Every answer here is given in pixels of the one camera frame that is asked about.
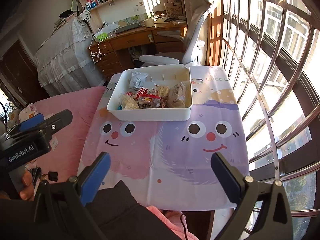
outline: storage container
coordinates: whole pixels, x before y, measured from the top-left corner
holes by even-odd
[[[169,88],[184,82],[186,84],[186,108],[152,108],[118,110],[119,95],[129,90],[132,71],[147,73],[143,87],[152,89],[154,84],[167,85]],[[185,121],[190,118],[192,107],[192,91],[190,69],[183,64],[149,66],[128,69],[122,72],[111,95],[107,110],[121,121]]]

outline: metal bolt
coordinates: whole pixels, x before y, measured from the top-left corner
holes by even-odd
[[[72,182],[72,183],[75,183],[77,180],[78,180],[78,177],[77,177],[77,176],[71,176],[71,177],[69,178],[69,181]]]
[[[276,180],[275,180],[275,184],[276,184],[277,186],[281,187],[282,182],[281,182],[280,180],[276,179]]]
[[[248,183],[252,183],[253,182],[253,177],[251,177],[251,176],[245,176],[244,179]]]

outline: cartoon smile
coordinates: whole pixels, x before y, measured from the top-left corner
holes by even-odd
[[[119,146],[118,144],[111,144],[111,143],[108,143],[108,141],[109,141],[109,139],[105,142],[105,143],[107,143],[108,145],[110,145],[110,146]]]
[[[218,150],[221,150],[221,149],[227,149],[226,146],[224,146],[223,144],[221,144],[221,147],[217,148],[217,149],[213,149],[213,150],[206,150],[206,149],[203,149],[205,152],[216,152]]]

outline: laptop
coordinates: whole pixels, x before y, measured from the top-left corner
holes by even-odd
[[[123,33],[125,31],[128,31],[128,30],[132,30],[132,29],[135,29],[135,28],[139,28],[139,27],[142,27],[142,23],[141,22],[137,22],[137,23],[132,23],[132,24],[129,24],[129,25],[126,25],[126,26],[123,26],[121,28],[119,28],[117,31],[116,31],[116,34],[118,33]]]

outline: pink bedsheet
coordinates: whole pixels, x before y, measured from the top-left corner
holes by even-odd
[[[84,142],[105,89],[104,86],[93,87],[35,103],[37,112],[44,117],[64,109],[69,109],[73,115],[72,123],[55,134],[57,147],[38,158],[37,166],[42,173],[58,172],[58,182],[77,174]]]

